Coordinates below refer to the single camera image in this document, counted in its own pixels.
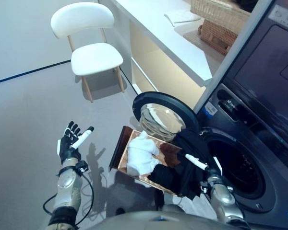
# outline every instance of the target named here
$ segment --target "cable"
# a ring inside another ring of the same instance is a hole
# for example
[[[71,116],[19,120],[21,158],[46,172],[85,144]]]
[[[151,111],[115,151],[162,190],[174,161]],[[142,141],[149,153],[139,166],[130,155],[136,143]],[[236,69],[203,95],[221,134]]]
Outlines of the cable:
[[[49,211],[46,209],[46,204],[47,204],[50,200],[52,200],[53,198],[55,198],[56,195],[57,195],[57,193],[56,193],[55,195],[53,195],[52,197],[50,197],[48,200],[46,200],[46,201],[44,202],[44,204],[43,204],[43,210],[44,210],[47,214],[49,214],[49,215],[52,215],[52,213],[49,212]]]
[[[76,223],[76,226],[77,226],[78,224],[80,224],[80,223],[88,216],[88,214],[89,214],[89,213],[91,212],[91,210],[92,210],[93,203],[94,203],[94,189],[93,189],[93,186],[92,186],[91,182],[89,181],[89,179],[88,179],[84,174],[82,174],[82,176],[83,176],[83,178],[88,182],[88,184],[89,184],[90,187],[91,187],[91,190],[92,190],[92,201],[91,201],[90,209],[88,210],[88,212],[86,213],[86,215],[85,215],[78,223]]]

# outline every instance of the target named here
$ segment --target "front-loading washing machine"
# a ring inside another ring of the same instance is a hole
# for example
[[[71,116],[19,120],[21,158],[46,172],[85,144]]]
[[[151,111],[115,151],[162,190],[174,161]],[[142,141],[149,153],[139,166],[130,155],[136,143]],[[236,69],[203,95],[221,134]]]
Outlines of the front-loading washing machine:
[[[133,112],[148,134],[159,139],[171,141],[183,129],[196,130],[218,158],[246,221],[288,229],[288,150],[275,145],[271,151],[267,141],[273,143],[274,134],[224,84],[198,115],[160,92],[139,94]],[[282,161],[275,150],[283,153]]]

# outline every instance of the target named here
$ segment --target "chair seat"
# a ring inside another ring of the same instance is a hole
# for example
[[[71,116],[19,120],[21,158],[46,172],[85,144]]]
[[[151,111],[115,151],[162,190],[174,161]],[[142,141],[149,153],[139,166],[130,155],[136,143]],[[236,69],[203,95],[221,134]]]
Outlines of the chair seat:
[[[75,75],[85,76],[120,66],[123,58],[110,44],[95,43],[74,50],[71,63]]]

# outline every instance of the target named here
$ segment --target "white chair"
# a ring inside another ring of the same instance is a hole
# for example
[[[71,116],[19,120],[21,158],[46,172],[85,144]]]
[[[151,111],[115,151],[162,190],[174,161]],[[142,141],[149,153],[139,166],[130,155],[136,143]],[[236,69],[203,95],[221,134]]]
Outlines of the white chair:
[[[112,12],[104,5],[94,2],[79,2],[62,7],[51,18],[51,28],[57,38],[67,37],[72,49],[72,71],[81,76],[84,88],[90,101],[93,101],[90,89],[84,76],[115,69],[124,92],[120,74],[123,58],[120,53],[107,43],[103,28],[114,25]],[[95,43],[74,48],[71,34],[89,28],[100,28],[104,43]]]

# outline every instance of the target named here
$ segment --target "wooden chair leg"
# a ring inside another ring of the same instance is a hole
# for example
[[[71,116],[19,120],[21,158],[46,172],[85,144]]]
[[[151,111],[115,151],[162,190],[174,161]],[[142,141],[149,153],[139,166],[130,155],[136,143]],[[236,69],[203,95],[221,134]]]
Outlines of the wooden chair leg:
[[[117,74],[117,78],[119,79],[120,89],[122,92],[125,92],[123,79],[122,79],[121,74],[120,74],[120,67],[119,66],[116,67],[116,74]]]
[[[87,93],[87,95],[88,95],[88,98],[89,98],[90,102],[93,102],[93,98],[92,98],[92,95],[91,95],[91,91],[90,91],[90,88],[88,87],[86,78],[81,77],[81,80],[82,80],[82,82],[83,82],[83,84],[84,84],[84,88],[85,88],[85,91],[86,91],[86,93]]]

